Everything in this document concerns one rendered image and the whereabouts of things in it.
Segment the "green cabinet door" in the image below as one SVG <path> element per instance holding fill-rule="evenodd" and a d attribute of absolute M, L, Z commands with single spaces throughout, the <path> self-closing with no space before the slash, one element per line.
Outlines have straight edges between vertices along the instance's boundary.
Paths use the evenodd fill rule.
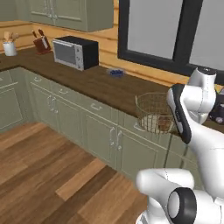
<path fill-rule="evenodd" d="M 59 130 L 72 142 L 82 146 L 81 112 L 77 105 L 56 97 Z"/>
<path fill-rule="evenodd" d="M 115 144 L 110 146 L 109 132 L 115 127 L 113 138 Z M 85 112 L 82 115 L 84 146 L 91 154 L 112 168 L 116 167 L 116 125 L 111 121 Z"/>
<path fill-rule="evenodd" d="M 116 149 L 116 168 L 119 172 L 135 180 L 140 170 L 164 167 L 166 149 L 124 128 L 119 130 L 122 131 L 122 149 Z"/>
<path fill-rule="evenodd" d="M 53 112 L 50 111 L 47 104 L 47 97 L 50 94 L 41 87 L 35 86 L 34 84 L 31 85 L 31 90 L 36 103 L 38 118 L 41 122 L 47 124 L 53 129 L 55 127 L 55 117 L 53 116 Z"/>
<path fill-rule="evenodd" d="M 203 189 L 197 166 L 197 159 L 190 148 L 182 142 L 179 136 L 171 136 L 171 143 L 165 166 L 167 168 L 187 169 L 194 177 L 194 188 L 197 190 Z"/>

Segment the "green corner base cabinet run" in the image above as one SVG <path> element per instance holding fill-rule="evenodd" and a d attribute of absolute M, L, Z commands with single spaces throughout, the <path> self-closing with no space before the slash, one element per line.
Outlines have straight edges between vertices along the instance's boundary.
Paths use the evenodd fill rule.
<path fill-rule="evenodd" d="M 24 69 L 17 67 L 0 72 L 0 133 L 31 120 Z"/>

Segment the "green drawer front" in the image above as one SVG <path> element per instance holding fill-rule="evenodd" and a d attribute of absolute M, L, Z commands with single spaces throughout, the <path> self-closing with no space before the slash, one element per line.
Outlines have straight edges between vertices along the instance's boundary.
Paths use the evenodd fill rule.
<path fill-rule="evenodd" d="M 169 142 L 171 139 L 170 133 L 164 133 L 160 131 L 157 127 L 157 117 L 155 115 L 149 115 L 148 117 L 137 119 L 132 115 L 119 112 L 118 115 L 119 124 L 124 127 L 126 130 L 129 130 L 142 138 L 147 139 L 148 141 L 158 144 L 161 147 L 168 148 Z M 145 130 L 145 132 L 134 129 L 133 126 L 135 123 Z"/>
<path fill-rule="evenodd" d="M 29 79 L 30 82 L 38 85 L 39 87 L 42 87 L 44 89 L 47 89 L 47 90 L 51 90 L 51 87 L 50 87 L 50 81 L 42 76 L 40 76 L 39 74 L 36 74 L 36 73 L 32 73 L 32 72 L 29 72 L 27 74 L 27 77 Z M 42 81 L 41 82 L 36 82 L 34 80 L 35 77 L 38 77 L 38 78 L 41 78 Z"/>
<path fill-rule="evenodd" d="M 74 102 L 74 103 L 76 103 L 76 102 L 78 102 L 78 101 L 80 100 L 80 94 L 79 94 L 78 92 L 73 91 L 73 90 L 70 89 L 69 87 L 62 86 L 62 85 L 60 85 L 60 84 L 58 84 L 58 83 L 56 83 L 56 82 L 52 82 L 52 83 L 51 83 L 51 87 L 52 87 L 52 91 L 53 91 L 56 95 L 58 95 L 58 96 L 60 96 L 60 97 L 62 97 L 62 98 L 64 98 L 64 99 L 66 99 L 66 100 L 68 100 L 68 101 L 70 101 L 70 102 Z M 59 90 L 60 90 L 61 88 L 62 88 L 64 91 L 68 91 L 68 93 L 67 93 L 67 94 L 60 94 L 60 93 L 59 93 Z"/>
<path fill-rule="evenodd" d="M 90 107 L 90 105 L 92 103 L 95 103 L 98 107 L 101 106 L 102 110 L 97 111 L 97 110 L 92 109 Z M 92 113 L 94 113 L 94 114 L 96 114 L 100 117 L 103 117 L 103 118 L 105 118 L 105 119 L 107 119 L 107 120 L 109 120 L 113 123 L 118 123 L 118 111 L 115 108 L 112 108 L 107 104 L 104 104 L 100 101 L 97 101 L 95 99 L 92 99 L 92 98 L 82 94 L 80 96 L 80 105 L 84 109 L 86 109 L 86 110 L 88 110 L 88 111 L 90 111 L 90 112 L 92 112 Z"/>

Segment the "blue bowl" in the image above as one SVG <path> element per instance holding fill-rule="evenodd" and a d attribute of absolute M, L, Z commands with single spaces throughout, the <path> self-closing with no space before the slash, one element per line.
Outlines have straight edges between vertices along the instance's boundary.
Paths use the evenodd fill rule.
<path fill-rule="evenodd" d="M 112 77 L 121 78 L 124 76 L 124 71 L 122 69 L 109 69 L 108 74 Z"/>

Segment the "black and silver toaster oven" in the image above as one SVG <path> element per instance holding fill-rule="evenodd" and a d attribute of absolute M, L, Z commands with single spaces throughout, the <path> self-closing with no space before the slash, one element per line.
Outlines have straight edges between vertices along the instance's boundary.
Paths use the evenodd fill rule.
<path fill-rule="evenodd" d="M 99 65 L 97 41 L 65 36 L 52 40 L 54 61 L 80 71 Z"/>

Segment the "red-brown knife block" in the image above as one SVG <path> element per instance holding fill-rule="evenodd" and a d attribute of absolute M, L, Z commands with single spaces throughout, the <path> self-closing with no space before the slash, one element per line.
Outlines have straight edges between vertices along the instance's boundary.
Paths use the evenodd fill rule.
<path fill-rule="evenodd" d="M 42 29 L 39 29 L 38 33 L 40 34 L 40 37 L 37 36 L 35 31 L 32 32 L 34 36 L 33 43 L 36 46 L 37 54 L 49 53 L 52 49 L 47 37 L 45 36 Z"/>

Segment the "black framed window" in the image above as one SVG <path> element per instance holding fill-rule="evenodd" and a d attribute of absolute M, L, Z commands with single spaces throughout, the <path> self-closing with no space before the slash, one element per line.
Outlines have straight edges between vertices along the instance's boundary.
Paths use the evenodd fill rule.
<path fill-rule="evenodd" d="M 224 83 L 224 0 L 119 0 L 118 57 L 175 74 L 197 67 Z"/>

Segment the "white pot with wooden utensils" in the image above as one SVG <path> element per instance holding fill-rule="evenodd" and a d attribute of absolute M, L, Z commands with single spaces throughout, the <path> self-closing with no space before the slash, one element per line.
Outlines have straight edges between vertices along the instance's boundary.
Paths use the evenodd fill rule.
<path fill-rule="evenodd" d="M 3 49 L 6 56 L 16 56 L 17 50 L 15 40 L 19 37 L 17 33 L 6 31 L 3 35 Z"/>

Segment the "green wall cabinet run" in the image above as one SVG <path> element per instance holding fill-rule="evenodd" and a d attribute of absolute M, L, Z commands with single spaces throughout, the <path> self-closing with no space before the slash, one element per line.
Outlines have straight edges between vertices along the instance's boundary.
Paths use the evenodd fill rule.
<path fill-rule="evenodd" d="M 13 20 L 95 32 L 113 27 L 114 0 L 0 0 L 0 22 Z"/>

